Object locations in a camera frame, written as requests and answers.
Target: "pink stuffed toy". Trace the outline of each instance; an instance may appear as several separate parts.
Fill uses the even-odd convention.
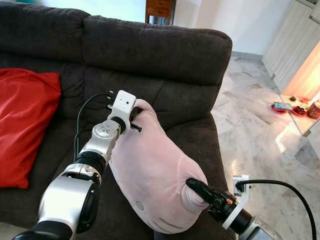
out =
[[[166,135],[149,103],[133,123],[141,132],[121,135],[109,162],[122,193],[138,216],[153,230],[164,234],[186,231],[208,204],[186,185],[195,178],[207,183],[199,165]]]

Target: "red cushion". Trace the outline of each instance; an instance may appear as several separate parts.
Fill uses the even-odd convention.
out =
[[[1,188],[28,187],[28,174],[60,95],[59,73],[0,69]]]

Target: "red plate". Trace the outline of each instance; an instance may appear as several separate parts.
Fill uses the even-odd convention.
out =
[[[283,109],[276,109],[274,104],[271,105],[271,108],[273,109],[273,111],[275,111],[278,114],[285,114],[287,112],[286,110],[283,110]]]
[[[299,117],[307,116],[307,113],[306,113],[306,112],[305,112],[304,114],[300,114],[300,113],[295,112],[296,108],[297,108],[297,107],[294,106],[294,107],[292,108],[292,110],[291,110],[291,112],[292,112],[294,115],[297,115],[297,116],[299,116]]]
[[[303,97],[300,98],[300,102],[302,102],[302,103],[304,103],[304,104],[307,104],[309,101],[310,101],[310,99],[307,98],[307,97],[305,97],[305,96],[303,96]]]

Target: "black cable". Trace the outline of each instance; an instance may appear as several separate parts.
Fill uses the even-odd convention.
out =
[[[79,133],[80,133],[80,129],[79,129],[79,123],[80,123],[80,114],[82,112],[82,110],[85,108],[85,106],[95,97],[101,96],[101,95],[106,95],[109,96],[109,93],[103,92],[103,93],[97,93],[93,96],[91,96],[87,101],[85,101],[85,103],[82,105],[82,107],[80,108],[80,111],[78,113],[78,117],[76,119],[76,135],[74,137],[74,142],[76,142],[76,144],[74,145],[74,155],[77,156],[79,153]]]
[[[311,231],[312,231],[312,240],[317,240],[316,224],[315,224],[314,216],[312,215],[311,209],[310,209],[306,199],[304,198],[304,196],[302,196],[302,194],[294,186],[292,186],[286,182],[283,182],[283,181],[257,179],[257,180],[239,181],[235,184],[235,187],[237,189],[239,189],[240,185],[246,185],[246,184],[276,184],[276,185],[281,185],[281,186],[284,186],[284,187],[291,189],[301,199],[301,201],[306,209],[306,212],[309,215],[310,224],[311,224]]]
[[[77,140],[79,138],[79,135],[83,133],[83,131],[77,132],[76,135],[74,136],[74,142],[73,142],[73,162],[76,161],[77,158]]]

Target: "sofa backrest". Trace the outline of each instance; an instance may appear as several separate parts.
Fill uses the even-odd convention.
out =
[[[81,10],[0,1],[0,51],[82,63],[88,16]]]
[[[5,1],[0,33],[0,68],[60,72],[60,117],[76,118],[93,94],[124,89],[152,104],[165,129],[210,114],[232,49],[216,30]],[[106,119],[105,107],[101,98],[89,104],[89,121]]]

